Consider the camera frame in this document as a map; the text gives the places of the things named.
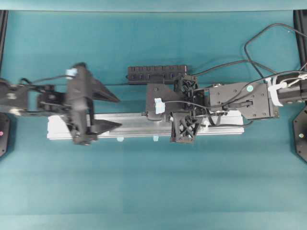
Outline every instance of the white tape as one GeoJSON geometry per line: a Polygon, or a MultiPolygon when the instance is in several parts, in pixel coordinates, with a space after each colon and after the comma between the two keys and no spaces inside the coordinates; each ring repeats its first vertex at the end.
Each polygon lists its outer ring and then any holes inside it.
{"type": "Polygon", "coordinates": [[[209,125],[210,125],[209,121],[205,120],[205,121],[203,122],[203,124],[204,124],[205,126],[202,126],[202,130],[203,130],[204,132],[209,132],[209,125]]]}
{"type": "Polygon", "coordinates": [[[155,98],[155,114],[162,114],[165,112],[165,103],[162,102],[161,98],[155,98]]]}
{"type": "Polygon", "coordinates": [[[75,77],[78,73],[78,70],[76,68],[67,69],[65,72],[65,75],[75,77]]]}
{"type": "Polygon", "coordinates": [[[283,82],[277,85],[271,85],[268,87],[268,91],[270,92],[272,102],[275,106],[283,106],[283,104],[280,103],[277,95],[277,90],[281,88],[287,88],[287,83],[283,82]]]}

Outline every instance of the teal mat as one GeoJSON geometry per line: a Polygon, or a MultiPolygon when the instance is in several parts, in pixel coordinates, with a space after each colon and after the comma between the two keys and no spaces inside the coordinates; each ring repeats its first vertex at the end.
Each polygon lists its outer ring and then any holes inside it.
{"type": "MultiPolygon", "coordinates": [[[[64,13],[9,15],[1,77],[17,82],[62,74],[80,61],[106,84],[125,83],[129,65],[187,64],[191,72],[244,58],[243,44],[292,11],[64,13]]],[[[277,70],[299,66],[295,36],[273,28],[250,48],[277,70]]],[[[200,77],[203,84],[250,81],[247,64],[200,77]]],[[[119,104],[145,110],[144,86],[110,86],[119,104]]],[[[307,164],[296,156],[291,121],[256,121],[241,136],[103,139],[89,147],[49,141],[46,118],[19,118],[14,147],[0,160],[0,229],[305,229],[307,164]]]]}
{"type": "Polygon", "coordinates": [[[231,12],[306,9],[305,0],[1,0],[0,9],[70,12],[231,12]]]}

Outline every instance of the black cable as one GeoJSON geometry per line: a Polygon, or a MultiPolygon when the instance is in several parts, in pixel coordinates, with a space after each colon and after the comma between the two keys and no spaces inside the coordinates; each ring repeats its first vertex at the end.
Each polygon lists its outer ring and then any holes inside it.
{"type": "Polygon", "coordinates": [[[210,125],[209,127],[242,127],[242,128],[246,128],[246,127],[252,125],[253,122],[254,121],[250,121],[247,124],[243,124],[243,125],[234,125],[234,124],[210,125]]]}
{"type": "Polygon", "coordinates": [[[19,84],[22,84],[23,81],[25,81],[28,85],[32,85],[32,82],[30,80],[28,80],[27,78],[21,78],[19,80],[19,84]]]}
{"type": "Polygon", "coordinates": [[[307,62],[299,69],[299,71],[302,71],[303,68],[305,68],[307,66],[307,62]]]}
{"type": "Polygon", "coordinates": [[[254,69],[257,71],[257,73],[261,76],[261,78],[264,78],[263,74],[260,72],[260,70],[257,68],[257,66],[255,65],[254,61],[250,58],[250,55],[248,53],[248,50],[247,50],[247,46],[249,43],[251,43],[253,40],[255,40],[257,37],[259,37],[261,34],[263,34],[264,32],[266,32],[268,29],[274,27],[274,26],[283,26],[283,27],[286,27],[288,28],[289,30],[292,30],[296,33],[298,33],[299,35],[303,36],[303,37],[307,37],[306,34],[296,30],[295,28],[289,26],[289,25],[286,25],[284,23],[274,23],[274,24],[271,24],[271,25],[268,25],[267,27],[265,27],[263,30],[261,30],[258,34],[256,34],[255,36],[253,36],[250,40],[248,40],[245,45],[244,45],[244,51],[245,51],[245,54],[246,56],[248,57],[248,60],[251,62],[252,66],[254,67],[254,69]]]}
{"type": "Polygon", "coordinates": [[[59,79],[59,78],[66,78],[66,77],[73,78],[73,76],[59,75],[59,76],[55,76],[55,77],[52,77],[52,78],[42,78],[42,79],[35,80],[35,81],[32,82],[32,84],[38,83],[38,82],[41,82],[41,81],[51,81],[51,80],[55,80],[55,79],[59,79]]]}
{"type": "Polygon", "coordinates": [[[163,101],[163,103],[185,103],[185,104],[192,104],[194,106],[197,106],[197,107],[200,107],[200,108],[203,108],[203,109],[207,109],[209,107],[207,106],[203,106],[203,105],[200,105],[200,104],[196,104],[196,103],[193,103],[193,102],[186,102],[186,101],[163,101]]]}
{"type": "Polygon", "coordinates": [[[257,66],[259,66],[259,67],[261,67],[261,68],[267,70],[268,72],[277,73],[276,71],[274,71],[274,70],[272,70],[272,69],[270,69],[270,68],[268,68],[268,67],[266,67],[266,66],[264,66],[264,65],[262,65],[262,64],[260,64],[260,63],[258,63],[258,62],[256,62],[256,61],[244,59],[244,60],[233,61],[233,62],[224,63],[224,64],[222,64],[222,65],[214,66],[214,67],[212,67],[212,68],[210,68],[210,69],[207,69],[207,70],[204,70],[204,71],[202,71],[202,72],[195,73],[195,74],[191,74],[191,76],[193,76],[193,77],[198,77],[198,76],[200,76],[200,75],[204,75],[204,74],[206,74],[206,73],[209,73],[209,72],[211,72],[211,71],[213,71],[213,70],[216,70],[216,69],[219,69],[219,68],[222,68],[222,67],[237,65],[237,64],[240,64],[240,63],[244,63],[244,62],[254,63],[255,65],[257,65],[257,66]]]}

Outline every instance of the black metal plate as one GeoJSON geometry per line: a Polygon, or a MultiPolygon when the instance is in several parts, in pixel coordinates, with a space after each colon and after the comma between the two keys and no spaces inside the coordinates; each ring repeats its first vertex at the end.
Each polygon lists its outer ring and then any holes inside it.
{"type": "Polygon", "coordinates": [[[307,161],[307,107],[294,119],[293,131],[296,152],[307,161]]]}
{"type": "Polygon", "coordinates": [[[0,113],[0,157],[5,154],[8,146],[11,122],[6,114],[0,113]]]}
{"type": "MultiPolygon", "coordinates": [[[[210,88],[210,105],[214,106],[226,102],[229,98],[235,96],[245,85],[246,82],[240,82],[210,88]]],[[[244,95],[246,95],[246,97],[236,101],[236,103],[252,101],[253,105],[237,108],[237,110],[239,110],[246,119],[273,117],[274,114],[272,114],[272,111],[270,110],[267,85],[262,83],[253,83],[251,85],[254,87],[253,92],[249,93],[245,88],[239,97],[244,95]]],[[[221,108],[217,107],[212,108],[211,110],[218,111],[221,110],[221,108]]]]}

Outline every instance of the green dot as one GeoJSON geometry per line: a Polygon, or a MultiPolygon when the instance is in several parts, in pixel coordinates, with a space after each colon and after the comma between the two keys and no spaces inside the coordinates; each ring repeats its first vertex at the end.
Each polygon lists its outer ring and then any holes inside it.
{"type": "Polygon", "coordinates": [[[254,90],[254,87],[253,87],[252,85],[248,85],[248,86],[246,87],[246,90],[247,90],[248,92],[252,92],[252,91],[254,90]]]}

